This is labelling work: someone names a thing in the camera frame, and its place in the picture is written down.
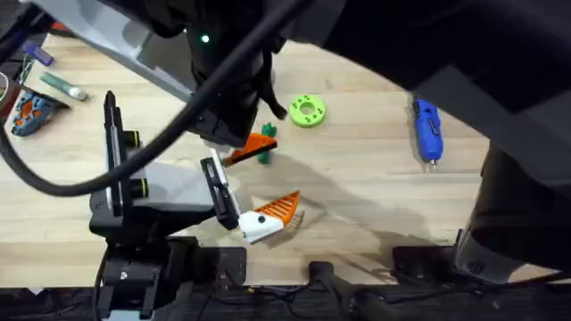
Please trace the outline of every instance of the wooden table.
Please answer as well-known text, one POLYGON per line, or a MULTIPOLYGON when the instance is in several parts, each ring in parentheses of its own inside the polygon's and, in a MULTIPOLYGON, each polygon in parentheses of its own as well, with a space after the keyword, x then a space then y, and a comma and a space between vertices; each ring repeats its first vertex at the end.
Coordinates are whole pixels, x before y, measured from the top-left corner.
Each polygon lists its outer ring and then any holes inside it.
MULTIPOLYGON (((35 64, 27 85, 72 106, 35 135, 12 142, 42 176, 71 184, 103 171, 103 98, 111 89, 125 128, 148 142, 184 106, 135 73, 74 39, 48 36, 49 70, 81 86, 86 102, 43 84, 35 64)), ((264 105, 255 130, 277 124, 271 165, 249 160, 228 169, 263 204, 294 190, 302 201, 285 231, 248 248, 248 284, 297 284, 315 259, 335 263, 354 283, 392 282, 391 248, 451 244, 470 215, 487 140, 444 112, 445 153, 437 173, 423 173, 410 124, 409 97, 390 81, 310 45, 290 43, 275 60, 278 99, 319 95, 325 121, 301 129, 264 105)), ((208 155, 198 136, 181 137, 159 161, 198 167, 208 155)), ((89 286, 104 241, 88 230, 87 197, 54 198, 22 183, 0 163, 0 286, 89 286)), ((215 219, 180 233, 206 245, 245 246, 215 219)))

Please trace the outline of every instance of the white plastic piece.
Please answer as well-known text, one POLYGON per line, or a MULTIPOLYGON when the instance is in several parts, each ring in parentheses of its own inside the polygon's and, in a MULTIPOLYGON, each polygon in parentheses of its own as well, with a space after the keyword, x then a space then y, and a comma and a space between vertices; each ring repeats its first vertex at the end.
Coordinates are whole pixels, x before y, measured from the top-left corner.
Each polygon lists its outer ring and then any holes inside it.
POLYGON ((38 295, 45 289, 44 288, 28 288, 28 290, 30 292, 34 293, 34 295, 38 295))
POLYGON ((248 243, 258 242, 262 238, 284 229, 284 222, 282 222, 281 219, 273 218, 253 210, 240 215, 238 224, 242 230, 244 239, 248 241, 248 243))
POLYGON ((229 145, 216 144, 207 140, 204 140, 204 145, 208 148, 214 148, 215 150, 217 150, 222 154, 229 154, 232 152, 232 147, 230 147, 229 145))
POLYGON ((71 97, 79 100, 79 101, 83 101, 87 99, 87 94, 86 92, 84 92, 83 90, 81 90, 81 88, 79 87, 72 87, 70 88, 69 93, 71 97))

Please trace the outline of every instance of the green ring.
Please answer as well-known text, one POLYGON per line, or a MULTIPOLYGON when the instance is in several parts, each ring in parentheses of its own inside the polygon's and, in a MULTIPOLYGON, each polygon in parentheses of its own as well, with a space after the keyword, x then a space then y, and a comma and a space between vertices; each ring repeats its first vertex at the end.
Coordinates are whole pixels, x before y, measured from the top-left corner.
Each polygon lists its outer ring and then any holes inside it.
POLYGON ((301 95, 293 99, 289 104, 289 118, 292 122, 301 128, 314 128, 319 125, 327 113, 327 108, 321 99, 315 95, 301 95), (313 106, 313 112, 304 114, 302 105, 310 103, 313 106))

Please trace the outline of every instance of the black cable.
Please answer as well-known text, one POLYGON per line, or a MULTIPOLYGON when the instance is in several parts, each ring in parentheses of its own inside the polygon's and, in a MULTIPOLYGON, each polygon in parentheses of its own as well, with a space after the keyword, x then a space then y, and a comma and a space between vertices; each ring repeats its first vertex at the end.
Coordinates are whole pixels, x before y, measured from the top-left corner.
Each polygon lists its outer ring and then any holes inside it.
POLYGON ((538 284, 546 284, 546 283, 550 283, 550 282, 565 280, 568 278, 571 278, 570 274, 565 273, 565 272, 557 272, 557 273, 553 273, 553 274, 550 274, 547 276, 539 276, 539 277, 534 277, 534 278, 531 278, 528 280, 517 281, 517 282, 512 282, 512 283, 507 283, 507 284, 488 284, 488 285, 475 285, 475 286, 469 286, 469 287, 453 287, 450 289, 444 289, 444 290, 431 292, 431 293, 427 293, 427 294, 421 294, 421 295, 417 295, 417 296, 413 296, 413 297, 405 297, 405 298, 399 298, 399 299, 395 299, 395 300, 387 300, 386 303, 389 305, 393 305, 393 304, 400 304, 400 303, 404 303, 404 302, 428 300, 428 299, 442 297, 444 295, 460 294, 460 293, 484 294, 486 292, 496 292, 496 291, 500 291, 500 290, 510 290, 510 289, 516 289, 516 288, 521 288, 521 287, 538 285, 538 284))
POLYGON ((91 295, 91 315, 94 321, 101 321, 99 311, 97 310, 97 302, 99 301, 99 290, 101 289, 101 281, 103 280, 103 270, 105 269, 105 262, 109 257, 109 245, 105 248, 105 252, 101 257, 101 263, 95 275, 95 284, 93 286, 93 294, 91 295))
POLYGON ((254 28, 252 32, 232 51, 220 64, 203 86, 196 92, 171 123, 152 140, 143 150, 121 163, 117 168, 83 183, 74 185, 55 185, 34 173, 14 151, 6 132, 0 130, 0 153, 10 168, 26 184, 38 191, 53 196, 79 196, 101 191, 125 177, 130 177, 150 161, 154 160, 164 150, 175 143, 188 124, 193 123, 201 112, 209 105, 211 99, 223 92, 224 82, 237 68, 252 58, 261 49, 262 43, 271 35, 281 30, 293 17, 301 12, 311 0, 289 0, 268 15, 254 28))
POLYGON ((55 317, 55 316, 65 317, 65 313, 71 312, 72 310, 79 308, 81 305, 83 305, 83 303, 84 302, 78 302, 78 303, 70 305, 69 307, 58 309, 55 312, 8 317, 8 320, 30 320, 30 319, 34 320, 34 319, 39 319, 39 318, 48 318, 48 317, 55 317))
POLYGON ((319 284, 321 284, 321 286, 323 286, 323 289, 316 290, 317 292, 329 292, 329 290, 325 287, 325 285, 321 281, 318 281, 318 282, 315 282, 312 284, 300 286, 300 287, 298 287, 298 288, 296 288, 290 292, 286 292, 285 294, 282 294, 282 295, 279 295, 279 294, 276 294, 273 292, 259 292, 259 293, 273 295, 276 298, 276 300, 282 300, 283 302, 285 302, 285 305, 287 306, 287 310, 294 317, 297 317, 301 320, 319 320, 319 319, 322 319, 323 317, 306 317, 306 316, 302 316, 301 314, 295 312, 295 310, 294 310, 294 303, 295 303, 295 300, 297 299, 297 294, 299 294, 305 290, 312 291, 311 287, 317 283, 319 283, 319 284))
POLYGON ((285 302, 293 302, 295 299, 295 295, 297 295, 300 292, 303 292, 305 290, 309 290, 314 284, 316 283, 309 283, 303 286, 300 286, 298 288, 296 288, 295 290, 292 290, 290 292, 285 292, 284 294, 277 294, 274 292, 262 292, 262 291, 257 291, 255 292, 255 294, 259 294, 259 295, 269 295, 272 298, 262 301, 262 302, 241 302, 241 301, 226 301, 226 300, 222 300, 221 298, 216 298, 213 297, 213 299, 221 304, 224 305, 228 305, 228 306, 239 306, 239 307, 260 307, 263 305, 266 305, 268 303, 271 302, 275 302, 275 301, 285 301, 285 302))
POLYGON ((210 302, 211 299, 212 299, 212 294, 206 296, 206 300, 204 300, 203 307, 200 309, 198 317, 196 317, 196 321, 200 321, 200 319, 203 317, 204 311, 206 310, 206 306, 208 306, 208 302, 210 302))

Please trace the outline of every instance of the orange toy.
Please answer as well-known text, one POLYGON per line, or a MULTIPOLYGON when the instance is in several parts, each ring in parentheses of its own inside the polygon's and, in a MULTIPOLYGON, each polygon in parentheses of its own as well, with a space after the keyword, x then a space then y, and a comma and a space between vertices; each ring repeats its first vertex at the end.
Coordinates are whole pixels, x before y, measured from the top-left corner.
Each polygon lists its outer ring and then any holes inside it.
POLYGON ((286 226, 294 217, 297 204, 300 202, 300 197, 300 191, 295 191, 273 202, 269 202, 254 211, 281 219, 281 221, 284 222, 284 226, 286 226))
POLYGON ((232 166, 239 161, 249 159, 261 152, 266 152, 277 147, 277 141, 274 138, 264 136, 262 134, 251 133, 248 136, 246 145, 242 150, 236 150, 229 157, 222 160, 225 167, 232 166))

